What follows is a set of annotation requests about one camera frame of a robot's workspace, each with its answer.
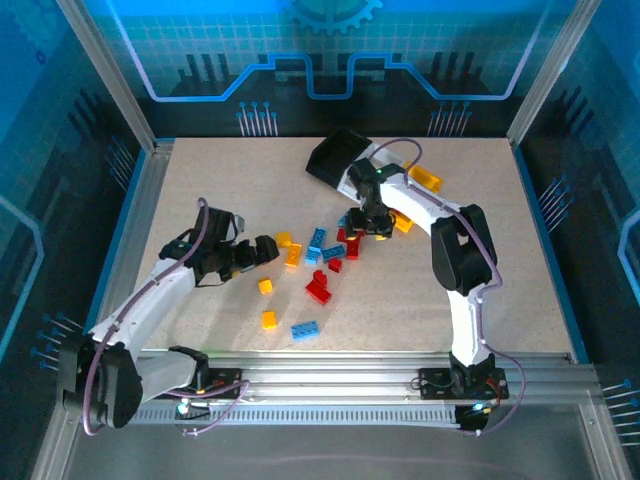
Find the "yellow plastic container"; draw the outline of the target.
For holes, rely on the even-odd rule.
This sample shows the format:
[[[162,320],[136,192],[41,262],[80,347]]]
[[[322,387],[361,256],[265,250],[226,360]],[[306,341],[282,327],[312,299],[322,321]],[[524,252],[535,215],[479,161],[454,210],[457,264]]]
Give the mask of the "yellow plastic container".
[[[410,190],[421,193],[429,191],[431,194],[439,194],[443,184],[443,180],[440,177],[420,165],[412,166],[409,161],[406,161],[402,167],[408,173],[408,181],[405,185]]]

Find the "black plastic container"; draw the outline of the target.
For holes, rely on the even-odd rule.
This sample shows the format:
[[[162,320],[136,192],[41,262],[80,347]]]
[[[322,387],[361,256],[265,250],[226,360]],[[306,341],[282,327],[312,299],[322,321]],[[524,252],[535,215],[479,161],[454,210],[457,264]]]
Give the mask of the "black plastic container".
[[[371,144],[371,139],[352,130],[340,128],[312,150],[305,171],[337,190],[350,165],[361,158]]]

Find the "aluminium table edge rail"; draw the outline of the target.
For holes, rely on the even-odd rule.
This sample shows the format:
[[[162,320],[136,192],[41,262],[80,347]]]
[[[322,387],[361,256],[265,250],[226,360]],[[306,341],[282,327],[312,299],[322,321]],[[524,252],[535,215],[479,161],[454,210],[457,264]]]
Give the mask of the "aluminium table edge rail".
[[[582,405],[604,402],[591,365],[560,353],[520,353],[513,362],[497,358],[505,371],[509,398],[522,404]],[[414,405],[421,402],[410,381],[421,368],[447,368],[446,353],[247,351],[217,352],[213,368],[239,368],[250,382],[249,402],[296,405]]]

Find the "aluminium frame post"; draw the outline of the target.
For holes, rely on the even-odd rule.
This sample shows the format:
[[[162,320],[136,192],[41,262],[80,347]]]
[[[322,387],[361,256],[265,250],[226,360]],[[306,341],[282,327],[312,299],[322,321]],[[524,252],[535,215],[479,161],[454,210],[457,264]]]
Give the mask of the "aluminium frame post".
[[[153,155],[157,147],[156,137],[89,10],[82,0],[55,2],[141,148]]]
[[[513,149],[524,139],[558,78],[590,25],[602,0],[575,0],[550,51],[507,131]]]

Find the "white plastic container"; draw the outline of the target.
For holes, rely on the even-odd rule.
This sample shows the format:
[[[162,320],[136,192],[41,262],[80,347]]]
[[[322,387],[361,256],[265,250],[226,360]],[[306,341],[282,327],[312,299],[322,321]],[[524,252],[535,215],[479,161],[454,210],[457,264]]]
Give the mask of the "white plastic container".
[[[390,150],[389,148],[383,148],[379,150],[370,160],[372,165],[376,168],[382,168],[388,164],[397,164],[402,166],[405,162],[404,158]],[[348,178],[347,172],[344,172],[340,183],[336,187],[337,191],[352,201],[358,201],[357,190],[354,187],[351,180]]]

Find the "blue edged side rail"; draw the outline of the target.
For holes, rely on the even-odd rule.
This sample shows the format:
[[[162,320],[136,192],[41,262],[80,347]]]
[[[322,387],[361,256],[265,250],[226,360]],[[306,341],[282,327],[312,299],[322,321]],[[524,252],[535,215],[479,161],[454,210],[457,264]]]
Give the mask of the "blue edged side rail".
[[[133,292],[175,141],[142,152],[134,168],[83,332],[89,333]]]

